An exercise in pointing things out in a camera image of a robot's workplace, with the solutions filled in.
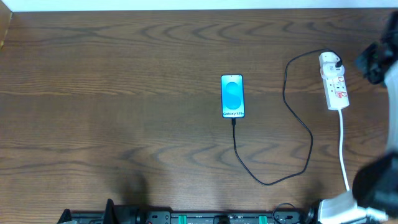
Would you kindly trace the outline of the blue Galaxy smartphone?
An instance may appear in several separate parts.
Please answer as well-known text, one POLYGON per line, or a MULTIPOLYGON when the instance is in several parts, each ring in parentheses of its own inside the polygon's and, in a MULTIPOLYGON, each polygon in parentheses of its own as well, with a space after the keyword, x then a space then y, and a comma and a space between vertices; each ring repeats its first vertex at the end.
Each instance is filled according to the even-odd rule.
POLYGON ((224 118, 245 117, 244 83, 241 74, 222 75, 221 110, 224 118))

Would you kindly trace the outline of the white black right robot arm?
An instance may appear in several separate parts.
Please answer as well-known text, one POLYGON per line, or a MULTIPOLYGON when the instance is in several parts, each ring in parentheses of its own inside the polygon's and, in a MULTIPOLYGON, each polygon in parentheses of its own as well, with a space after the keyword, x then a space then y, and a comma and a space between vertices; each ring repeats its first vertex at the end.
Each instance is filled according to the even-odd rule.
POLYGON ((390 15, 378 42, 355 60, 363 77, 382 85, 389 100, 389 129, 384 154, 363 166, 344 193, 311 208, 312 223, 381 223, 397 218, 397 12, 390 15))

